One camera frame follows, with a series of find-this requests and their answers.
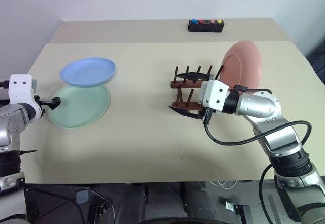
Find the table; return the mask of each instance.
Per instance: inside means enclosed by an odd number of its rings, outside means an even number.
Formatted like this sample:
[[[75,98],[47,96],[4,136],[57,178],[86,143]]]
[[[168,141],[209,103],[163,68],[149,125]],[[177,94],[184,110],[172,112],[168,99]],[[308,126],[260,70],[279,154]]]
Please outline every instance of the table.
[[[56,127],[47,115],[29,125],[21,134],[21,148],[37,152],[21,157],[27,183],[259,179],[269,160],[257,141],[242,146],[217,145],[205,134],[200,120],[180,116],[168,108],[177,93],[169,86],[175,66],[182,72],[186,66],[195,71],[201,65],[202,71],[207,71],[209,65],[214,65],[212,71],[216,73],[236,40],[204,42],[201,35],[191,34],[199,41],[164,39],[146,43],[123,42],[121,38],[116,43],[105,39],[71,43],[73,33],[61,40],[54,35],[55,41],[45,45],[32,66],[29,73],[37,79],[37,94],[50,98],[64,86],[59,72],[66,64],[85,57],[105,57],[117,66],[116,74],[105,83],[110,93],[109,107],[98,121],[79,129]],[[312,123],[312,134],[304,148],[324,175],[324,85],[286,36],[280,41],[265,39],[254,40],[263,62],[259,87],[271,89],[279,98],[287,120]],[[184,98],[189,91],[184,89]],[[241,116],[214,116],[209,128],[223,141],[253,136],[251,125]],[[295,128],[302,138],[305,127]],[[266,178],[272,177],[269,171]]]

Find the white wall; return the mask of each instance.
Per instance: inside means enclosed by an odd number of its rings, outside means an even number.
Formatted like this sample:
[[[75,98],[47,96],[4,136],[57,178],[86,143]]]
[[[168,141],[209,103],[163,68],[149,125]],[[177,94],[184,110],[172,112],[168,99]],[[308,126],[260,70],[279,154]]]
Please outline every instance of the white wall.
[[[325,35],[325,0],[0,0],[0,78],[25,73],[60,20],[270,17],[307,54]]]

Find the green plate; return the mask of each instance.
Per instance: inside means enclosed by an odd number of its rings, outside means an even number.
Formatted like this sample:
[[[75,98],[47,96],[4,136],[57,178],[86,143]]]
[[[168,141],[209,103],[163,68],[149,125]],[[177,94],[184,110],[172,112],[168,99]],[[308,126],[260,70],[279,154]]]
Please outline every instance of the green plate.
[[[107,88],[75,87],[66,85],[55,96],[61,98],[61,104],[49,110],[49,118],[56,126],[73,129],[91,124],[100,118],[109,102]]]

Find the gray floor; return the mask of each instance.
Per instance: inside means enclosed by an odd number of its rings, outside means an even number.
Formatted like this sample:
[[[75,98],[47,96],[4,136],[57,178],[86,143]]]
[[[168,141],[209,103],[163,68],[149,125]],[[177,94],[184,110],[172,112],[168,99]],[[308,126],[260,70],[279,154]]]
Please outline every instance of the gray floor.
[[[178,191],[179,183],[149,183],[149,203],[146,206],[146,220],[162,218],[162,217],[186,217],[183,210]],[[51,191],[53,193],[65,195],[70,198],[76,197],[76,191],[82,189],[79,186],[64,186],[64,185],[33,185],[35,188]],[[123,195],[129,188],[128,184],[101,184],[96,188],[96,191],[101,195],[112,200],[115,211],[117,211],[119,203]],[[209,182],[206,183],[206,188],[210,194],[213,203],[216,207],[218,219],[227,223],[241,223],[239,217],[235,213],[225,210],[225,200],[229,200],[235,204],[249,205],[252,212],[254,223],[267,224],[267,220],[262,212],[258,198],[258,181],[253,182],[238,182],[232,189],[225,190],[219,186],[213,186]],[[36,194],[37,203],[39,205],[40,216],[56,206],[64,203],[64,200],[44,194]],[[266,208],[271,216],[273,223],[290,224],[291,221],[282,207],[280,198],[274,188],[272,180],[267,180],[264,183],[264,199]],[[81,204],[85,219],[87,220],[89,204],[97,200],[96,195],[90,195],[90,201]],[[113,214],[110,212],[105,216],[107,224],[114,222]],[[52,224],[52,223],[81,223],[78,212],[70,203],[64,204],[54,211],[48,213],[37,221],[37,224]]]

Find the pink plate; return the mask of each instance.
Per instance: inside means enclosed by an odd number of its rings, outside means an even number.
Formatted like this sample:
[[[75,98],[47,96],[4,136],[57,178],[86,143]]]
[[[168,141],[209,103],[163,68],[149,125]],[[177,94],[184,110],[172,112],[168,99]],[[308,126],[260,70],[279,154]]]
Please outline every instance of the pink plate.
[[[232,89],[243,85],[256,89],[262,72],[261,55],[256,44],[251,40],[235,43],[225,55],[220,80]]]

